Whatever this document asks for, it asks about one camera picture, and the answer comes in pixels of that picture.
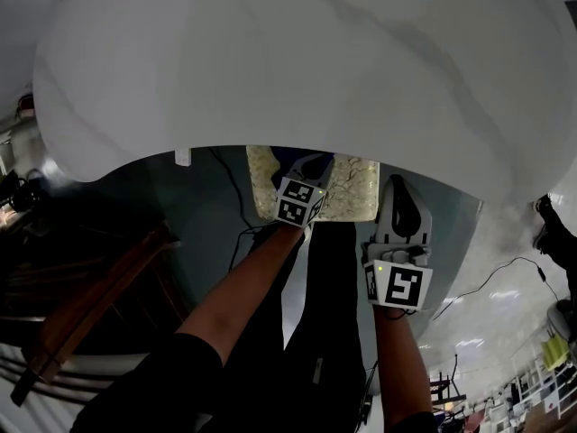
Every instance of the black sleeve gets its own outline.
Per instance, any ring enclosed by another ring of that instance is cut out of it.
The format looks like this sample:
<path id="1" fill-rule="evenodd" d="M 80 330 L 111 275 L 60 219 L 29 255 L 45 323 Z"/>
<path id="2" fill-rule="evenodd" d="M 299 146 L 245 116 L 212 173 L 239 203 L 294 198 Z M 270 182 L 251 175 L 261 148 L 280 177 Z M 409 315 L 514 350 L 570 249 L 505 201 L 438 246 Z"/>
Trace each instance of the black sleeve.
<path id="1" fill-rule="evenodd" d="M 436 433 L 435 416 L 431 412 L 420 412 L 407 417 L 390 429 L 390 433 Z"/>
<path id="2" fill-rule="evenodd" d="M 175 334 L 98 394 L 71 432 L 195 431 L 198 422 L 209 419 L 222 370 L 207 342 Z"/>

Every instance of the gray vein in marble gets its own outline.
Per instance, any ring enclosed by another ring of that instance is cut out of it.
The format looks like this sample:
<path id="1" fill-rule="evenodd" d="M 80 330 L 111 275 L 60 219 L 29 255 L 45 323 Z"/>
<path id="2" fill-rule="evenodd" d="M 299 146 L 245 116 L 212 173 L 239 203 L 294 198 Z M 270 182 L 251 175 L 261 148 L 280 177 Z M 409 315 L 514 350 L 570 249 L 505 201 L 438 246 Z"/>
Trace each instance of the gray vein in marble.
<path id="1" fill-rule="evenodd" d="M 508 145 L 493 117 L 483 109 L 474 96 L 451 55 L 443 51 L 429 35 L 412 24 L 385 23 L 369 10 L 350 4 L 346 0 L 325 1 L 335 10 L 339 19 L 343 20 L 343 16 L 346 15 L 347 19 L 353 22 L 372 23 L 426 65 L 444 73 L 452 88 L 455 103 L 462 112 L 463 124 L 468 126 L 472 133 L 482 141 L 490 143 L 490 148 L 496 153 L 495 157 L 508 163 L 508 166 L 513 169 L 511 193 L 514 193 L 518 175 L 518 159 L 514 157 L 516 152 Z M 474 117 L 474 119 L 468 121 L 464 120 L 465 117 Z"/>
<path id="2" fill-rule="evenodd" d="M 118 156 L 122 156 L 121 159 L 123 161 L 132 162 L 132 161 L 137 161 L 138 159 L 140 159 L 139 157 L 136 157 L 131 152 L 128 152 L 127 150 L 125 150 L 115 140 L 113 140 L 107 134 L 102 132 L 98 126 L 91 124 L 90 122 L 88 122 L 88 120 L 86 120 L 82 115 L 80 115 L 78 113 L 78 111 L 74 108 L 72 101 L 70 101 L 66 92 L 60 87 L 58 80 L 56 80 L 56 77 L 54 76 L 54 74 L 50 70 L 48 63 L 46 62 L 46 60 L 42 56 L 40 56 L 38 54 L 36 55 L 36 61 L 35 61 L 34 67 L 44 77 L 44 79 L 46 81 L 51 83 L 51 85 L 54 87 L 54 89 L 60 94 L 62 105 L 65 106 L 70 111 L 70 113 L 77 119 L 77 122 L 79 124 L 83 125 L 85 130 L 89 134 L 94 136 L 94 138 L 97 141 L 102 143 L 105 147 L 113 149 L 118 154 Z"/>

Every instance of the person's right arm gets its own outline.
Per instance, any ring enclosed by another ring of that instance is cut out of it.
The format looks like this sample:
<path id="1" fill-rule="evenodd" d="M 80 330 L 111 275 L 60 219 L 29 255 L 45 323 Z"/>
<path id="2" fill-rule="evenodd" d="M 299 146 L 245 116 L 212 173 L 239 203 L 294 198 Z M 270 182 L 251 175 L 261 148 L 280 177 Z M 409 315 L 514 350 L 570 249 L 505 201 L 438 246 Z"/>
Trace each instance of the person's right arm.
<path id="1" fill-rule="evenodd" d="M 417 422 L 418 431 L 436 431 L 429 378 L 407 318 L 398 318 L 401 309 L 373 309 L 385 430 L 405 431 Z"/>

